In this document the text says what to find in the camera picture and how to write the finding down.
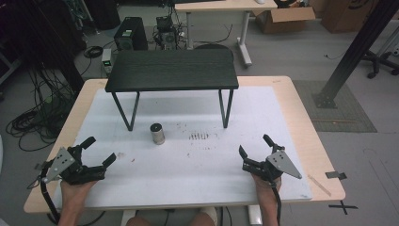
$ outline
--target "metal pole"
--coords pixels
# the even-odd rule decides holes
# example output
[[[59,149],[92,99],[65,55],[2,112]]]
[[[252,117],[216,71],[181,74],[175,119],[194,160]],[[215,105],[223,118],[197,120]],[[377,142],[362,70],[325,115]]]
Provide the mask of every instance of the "metal pole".
[[[361,58],[370,49],[375,40],[399,9],[398,0],[379,0],[373,13],[352,41],[343,59],[319,94],[313,96],[317,107],[334,108],[334,98],[350,74],[356,69]]]

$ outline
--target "computer tower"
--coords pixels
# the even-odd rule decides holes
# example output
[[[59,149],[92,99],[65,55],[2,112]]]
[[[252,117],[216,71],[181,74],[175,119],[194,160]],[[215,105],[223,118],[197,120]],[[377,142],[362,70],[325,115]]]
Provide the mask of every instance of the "computer tower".
[[[118,50],[148,50],[146,32],[141,17],[126,17],[114,36]]]

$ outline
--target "black table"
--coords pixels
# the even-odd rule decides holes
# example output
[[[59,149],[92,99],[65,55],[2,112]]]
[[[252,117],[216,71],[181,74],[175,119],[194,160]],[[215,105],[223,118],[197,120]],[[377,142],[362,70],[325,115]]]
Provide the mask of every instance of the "black table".
[[[233,91],[238,80],[232,53],[226,49],[122,51],[105,86],[111,92],[129,131],[133,130],[141,91],[218,89],[223,127],[227,128]],[[226,113],[221,90],[229,89]],[[117,92],[136,92],[136,102],[129,123]]]

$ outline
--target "black tabletop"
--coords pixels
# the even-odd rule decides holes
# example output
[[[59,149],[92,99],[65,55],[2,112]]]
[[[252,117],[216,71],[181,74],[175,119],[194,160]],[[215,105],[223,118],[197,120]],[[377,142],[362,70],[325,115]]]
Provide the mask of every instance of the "black tabletop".
[[[228,49],[121,51],[107,92],[238,89]]]

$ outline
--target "metal cylinder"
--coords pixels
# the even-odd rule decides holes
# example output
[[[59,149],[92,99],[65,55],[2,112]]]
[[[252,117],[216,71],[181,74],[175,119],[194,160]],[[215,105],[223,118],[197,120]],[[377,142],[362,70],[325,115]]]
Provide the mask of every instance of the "metal cylinder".
[[[162,125],[160,123],[154,123],[150,127],[152,140],[155,144],[161,145],[165,142],[164,131],[162,130]]]

